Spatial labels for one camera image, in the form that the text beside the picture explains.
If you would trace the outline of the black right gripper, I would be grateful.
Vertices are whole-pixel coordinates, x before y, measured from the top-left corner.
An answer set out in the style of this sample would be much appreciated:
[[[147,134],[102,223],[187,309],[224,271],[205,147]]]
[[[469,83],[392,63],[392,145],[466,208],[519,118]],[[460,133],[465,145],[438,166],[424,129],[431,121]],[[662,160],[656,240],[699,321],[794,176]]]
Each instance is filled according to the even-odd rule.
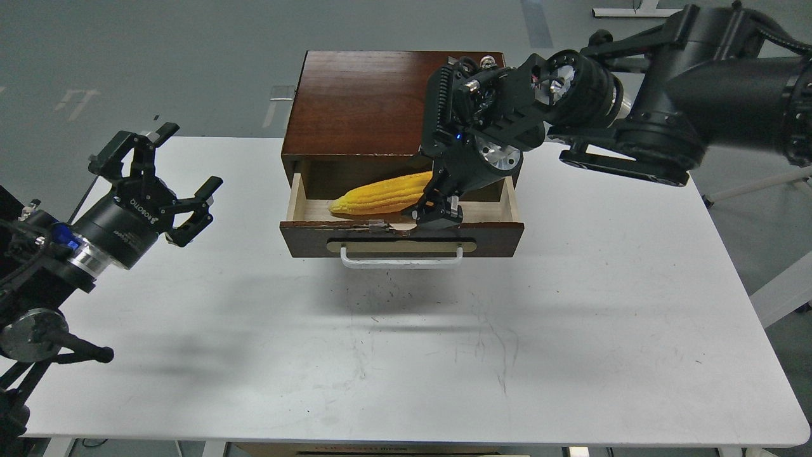
[[[435,159],[434,173],[417,203],[407,208],[407,216],[426,230],[458,227],[464,218],[461,194],[515,175],[523,160],[516,147],[458,133]]]

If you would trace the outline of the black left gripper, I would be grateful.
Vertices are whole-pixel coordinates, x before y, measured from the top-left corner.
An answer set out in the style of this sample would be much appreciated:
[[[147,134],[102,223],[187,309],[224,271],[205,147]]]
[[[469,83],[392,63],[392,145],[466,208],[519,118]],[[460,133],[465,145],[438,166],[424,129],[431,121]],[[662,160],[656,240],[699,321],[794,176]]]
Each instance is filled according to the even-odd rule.
[[[171,245],[185,247],[214,220],[209,200],[223,179],[210,176],[190,199],[175,201],[174,191],[155,176],[157,148],[179,130],[179,124],[165,123],[147,135],[119,131],[89,158],[90,173],[116,183],[73,223],[73,231],[124,269],[131,269],[161,232],[166,231]],[[129,153],[133,158],[124,176],[124,158]],[[175,215],[188,212],[191,216],[185,222],[172,226]]]

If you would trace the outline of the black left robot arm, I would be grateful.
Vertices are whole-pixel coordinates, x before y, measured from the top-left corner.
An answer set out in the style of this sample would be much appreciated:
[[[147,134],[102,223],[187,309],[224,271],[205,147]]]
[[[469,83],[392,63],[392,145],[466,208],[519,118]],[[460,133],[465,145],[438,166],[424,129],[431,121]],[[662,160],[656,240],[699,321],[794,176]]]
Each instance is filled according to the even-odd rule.
[[[90,173],[111,188],[74,223],[2,190],[1,352],[13,361],[2,375],[2,451],[26,433],[26,402],[51,365],[113,361],[113,349],[70,332],[61,304],[76,290],[91,292],[110,265],[131,269],[160,235],[183,247],[214,219],[219,177],[180,199],[156,174],[157,148],[178,130],[120,131],[91,156]]]

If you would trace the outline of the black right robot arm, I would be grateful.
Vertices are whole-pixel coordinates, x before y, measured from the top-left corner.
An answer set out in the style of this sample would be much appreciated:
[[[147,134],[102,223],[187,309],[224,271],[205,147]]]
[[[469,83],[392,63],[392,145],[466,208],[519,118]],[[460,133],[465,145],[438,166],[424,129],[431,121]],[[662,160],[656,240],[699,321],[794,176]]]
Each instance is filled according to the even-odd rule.
[[[743,8],[690,4],[663,24],[581,50],[449,60],[430,76],[417,159],[433,174],[402,211],[429,230],[463,221],[459,197],[513,176],[546,138],[572,167],[684,186],[711,145],[810,165],[810,45]]]

